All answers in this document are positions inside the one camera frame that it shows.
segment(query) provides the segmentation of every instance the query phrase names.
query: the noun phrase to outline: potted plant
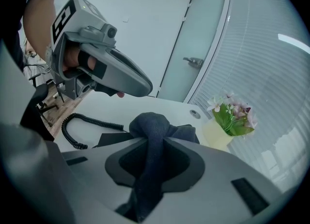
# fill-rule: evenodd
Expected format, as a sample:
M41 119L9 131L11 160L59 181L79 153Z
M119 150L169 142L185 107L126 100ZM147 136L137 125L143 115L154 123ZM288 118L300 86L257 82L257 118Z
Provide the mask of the potted plant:
M252 107L235 98L234 93L208 100L207 110L212 110L214 118L203 127L203 134L210 147L226 150L234 136L246 135L254 131L257 119Z

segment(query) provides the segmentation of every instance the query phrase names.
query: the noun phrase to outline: door handle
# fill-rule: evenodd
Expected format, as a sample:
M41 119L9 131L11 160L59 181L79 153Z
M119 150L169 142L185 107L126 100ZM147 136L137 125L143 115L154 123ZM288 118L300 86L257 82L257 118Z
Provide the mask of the door handle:
M202 59L198 59L198 58L187 58L187 57L184 57L183 60L187 60L188 61L188 64L192 67L195 67L195 68L201 68L202 65L203 65L203 60Z

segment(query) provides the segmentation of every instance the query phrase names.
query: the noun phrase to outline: black chair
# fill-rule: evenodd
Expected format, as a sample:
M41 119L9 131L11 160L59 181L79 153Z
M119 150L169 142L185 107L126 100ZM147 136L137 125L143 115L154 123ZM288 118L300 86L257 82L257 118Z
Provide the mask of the black chair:
M40 113L40 116L48 123L50 127L53 126L43 115L44 112L56 108L59 109L57 105L51 105L47 106L47 104L43 103L42 101L47 97L48 95L48 85L47 84L41 84L39 86L36 85L35 79L36 77L40 76L41 74L37 74L35 76L32 76L29 78L29 80L32 80L33 86L35 87L35 93L31 99L31 104L35 105L38 112Z

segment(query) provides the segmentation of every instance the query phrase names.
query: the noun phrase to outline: chair armrest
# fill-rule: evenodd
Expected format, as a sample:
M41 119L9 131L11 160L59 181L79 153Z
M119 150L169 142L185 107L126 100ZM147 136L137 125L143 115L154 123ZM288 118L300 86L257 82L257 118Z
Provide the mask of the chair armrest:
M33 86L34 87L37 87L37 84L35 83L35 78L37 77L37 76L40 76L41 74L37 74L37 75L34 75L34 76L32 76L32 77L30 77L28 80L32 80L32 83L33 83Z

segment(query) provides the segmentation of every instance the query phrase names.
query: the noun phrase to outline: black pants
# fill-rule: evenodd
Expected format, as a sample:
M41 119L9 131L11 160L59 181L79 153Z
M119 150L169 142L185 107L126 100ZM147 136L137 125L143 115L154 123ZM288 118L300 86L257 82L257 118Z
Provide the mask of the black pants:
M28 105L20 124L25 128L36 131L44 140L54 141L54 137L45 127L35 105L31 103Z

